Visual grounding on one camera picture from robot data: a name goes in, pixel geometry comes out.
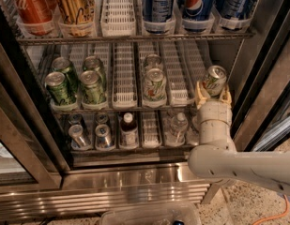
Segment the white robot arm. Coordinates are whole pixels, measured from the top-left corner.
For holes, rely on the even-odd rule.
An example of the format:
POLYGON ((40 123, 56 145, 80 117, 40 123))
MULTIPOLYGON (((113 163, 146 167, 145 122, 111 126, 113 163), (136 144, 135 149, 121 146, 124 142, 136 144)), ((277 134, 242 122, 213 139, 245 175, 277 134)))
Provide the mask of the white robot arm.
POLYGON ((190 153, 191 172, 212 183, 240 180, 290 196, 290 151, 238 152, 230 135, 231 94, 225 85, 216 98, 195 85, 199 142, 190 153))

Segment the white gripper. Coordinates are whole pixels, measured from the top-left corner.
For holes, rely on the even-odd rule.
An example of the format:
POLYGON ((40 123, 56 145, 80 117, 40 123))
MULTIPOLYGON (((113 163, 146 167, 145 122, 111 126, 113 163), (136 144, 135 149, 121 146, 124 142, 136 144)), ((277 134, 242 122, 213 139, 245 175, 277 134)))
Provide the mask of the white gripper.
POLYGON ((226 84, 220 93, 220 101, 210 100, 210 94, 203 87, 201 81, 195 85, 195 104, 198 110, 198 122, 200 124, 216 120, 230 126, 232 124, 232 97, 228 84, 226 84))

